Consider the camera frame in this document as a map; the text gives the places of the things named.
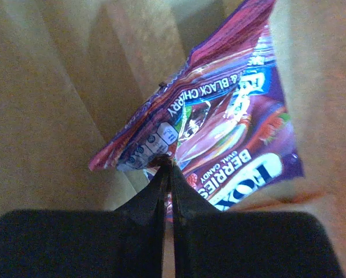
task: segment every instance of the nutrition label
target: nutrition label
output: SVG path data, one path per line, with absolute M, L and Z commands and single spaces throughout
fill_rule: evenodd
M 169 145 L 178 139 L 178 132 L 169 123 L 160 124 L 156 133 L 151 134 L 144 144 L 139 145 L 125 163 L 118 165 L 118 170 L 131 171 L 142 169 L 154 158 L 168 152 Z

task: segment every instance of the brown cardboard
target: brown cardboard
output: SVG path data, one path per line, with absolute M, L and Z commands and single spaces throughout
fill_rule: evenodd
M 140 191 L 141 172 L 91 173 L 90 157 L 239 3 L 0 0 L 0 215 L 114 209 Z M 346 0 L 279 0 L 271 29 L 306 178 L 242 206 L 327 192 L 346 270 Z

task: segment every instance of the candy bag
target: candy bag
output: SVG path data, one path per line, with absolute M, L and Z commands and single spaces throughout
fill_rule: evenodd
M 152 178 L 162 158 L 173 159 L 222 211 L 259 188 L 302 176 L 268 26 L 273 4 L 243 2 L 89 168 L 146 169 Z

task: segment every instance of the black object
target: black object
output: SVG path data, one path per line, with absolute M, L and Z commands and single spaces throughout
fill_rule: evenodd
M 161 277 L 171 190 L 176 277 L 344 277 L 305 213 L 220 213 L 176 166 L 113 212 L 14 211 L 0 219 L 0 277 Z

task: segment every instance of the fox's berries oval candy bag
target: fox's berries oval candy bag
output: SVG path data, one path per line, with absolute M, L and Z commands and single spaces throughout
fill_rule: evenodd
M 245 1 L 90 169 L 147 169 L 153 176 L 168 156 L 222 211 L 263 186 L 303 175 L 268 26 L 273 4 Z

